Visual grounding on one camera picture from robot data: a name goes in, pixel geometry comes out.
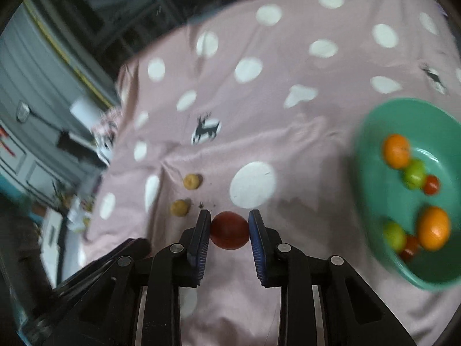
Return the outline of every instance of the pink patterned cloth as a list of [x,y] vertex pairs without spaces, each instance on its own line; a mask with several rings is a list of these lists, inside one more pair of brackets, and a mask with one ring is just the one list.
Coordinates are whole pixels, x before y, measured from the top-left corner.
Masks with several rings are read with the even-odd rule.
[[[460,68],[434,0],[245,0],[172,32],[120,71],[124,118],[88,260],[126,238],[149,238],[154,253],[177,242],[200,202],[213,216],[258,208],[307,255],[343,256],[418,344],[432,345],[461,288],[425,292],[374,259],[347,163],[361,121],[389,98],[461,118]],[[183,187],[188,173],[204,177],[199,189]],[[181,198],[192,208],[174,217]],[[280,292],[261,288],[250,243],[211,242],[201,286],[182,290],[181,303],[183,345],[277,344]]]

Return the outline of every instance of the red fruit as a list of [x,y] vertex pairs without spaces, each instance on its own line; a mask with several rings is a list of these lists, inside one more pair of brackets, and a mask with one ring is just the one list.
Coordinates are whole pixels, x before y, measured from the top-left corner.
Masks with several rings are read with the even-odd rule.
[[213,219],[210,238],[222,249],[239,249],[250,239],[250,228],[246,219],[234,212],[225,211]]
[[400,253],[400,258],[405,263],[408,263],[418,253],[419,249],[420,244],[418,242],[418,238],[414,237],[413,235],[408,235],[407,244],[405,245],[403,251]]
[[426,183],[424,184],[423,191],[426,195],[435,195],[440,190],[440,182],[436,176],[432,174],[426,177]]

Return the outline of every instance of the orange fruit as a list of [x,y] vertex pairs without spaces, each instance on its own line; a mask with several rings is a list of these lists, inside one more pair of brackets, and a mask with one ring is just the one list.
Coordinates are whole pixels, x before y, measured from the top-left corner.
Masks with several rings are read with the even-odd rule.
[[450,238],[450,219],[443,209],[429,206],[420,216],[416,232],[418,241],[424,249],[437,251]]
[[387,165],[403,169],[410,162],[410,142],[399,134],[389,135],[383,143],[383,157]]

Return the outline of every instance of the bowl rim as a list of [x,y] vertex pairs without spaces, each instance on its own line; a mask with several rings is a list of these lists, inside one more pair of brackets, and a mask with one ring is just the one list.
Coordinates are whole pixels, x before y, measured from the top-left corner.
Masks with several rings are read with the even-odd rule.
[[[447,111],[443,110],[442,108],[439,108],[438,106],[434,105],[433,103],[430,103],[429,101],[426,100],[421,100],[413,97],[394,97],[392,99],[386,100],[383,103],[375,106],[366,116],[366,118],[362,121],[362,123],[359,126],[358,134],[356,134],[356,139],[354,143],[354,155],[356,155],[358,151],[358,145],[359,142],[361,141],[361,138],[364,134],[364,127],[372,117],[372,114],[377,111],[378,109],[381,109],[384,106],[387,106],[388,104],[393,104],[393,103],[401,103],[401,102],[414,102],[414,103],[419,103],[423,104],[429,107],[432,107],[440,112],[442,112],[444,115],[446,115],[449,119],[452,121],[456,122],[458,127],[461,129],[461,123],[450,113]],[[363,218],[365,215],[361,210],[359,209],[359,217]],[[367,229],[367,227],[364,226],[366,224],[363,222],[363,219],[361,220],[362,227]],[[403,263],[403,261],[399,258],[399,256],[391,249],[391,247],[385,243],[384,238],[381,236],[382,243],[384,245],[384,249],[386,251],[387,257],[390,259],[390,262],[393,265],[393,268],[397,270],[397,272],[402,276],[404,279],[406,279],[408,282],[410,282],[412,285],[419,287],[421,289],[425,290],[430,290],[430,291],[441,291],[444,289],[447,289],[455,284],[459,284],[461,282],[461,273],[454,279],[445,281],[445,282],[430,282],[430,281],[425,281],[424,279],[420,278],[417,276],[415,273],[413,273],[407,266],[406,264]],[[370,242],[368,240],[368,237],[366,236],[368,248],[372,251],[373,255],[375,258],[379,259],[376,254],[373,251],[373,248],[370,246]]]

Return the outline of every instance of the plastic bowl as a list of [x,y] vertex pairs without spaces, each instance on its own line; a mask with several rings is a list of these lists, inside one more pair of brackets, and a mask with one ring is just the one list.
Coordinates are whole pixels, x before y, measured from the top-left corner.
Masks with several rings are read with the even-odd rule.
[[[381,145],[390,134],[411,144],[412,157],[439,177],[437,195],[409,190],[401,172],[383,161]],[[360,218],[375,256],[407,281],[426,290],[442,290],[461,281],[461,125],[448,113],[418,99],[392,99],[375,108],[356,140],[354,184]],[[421,250],[405,264],[383,237],[383,224],[392,219],[415,234],[418,213],[426,205],[443,208],[452,225],[448,243],[437,252]]]

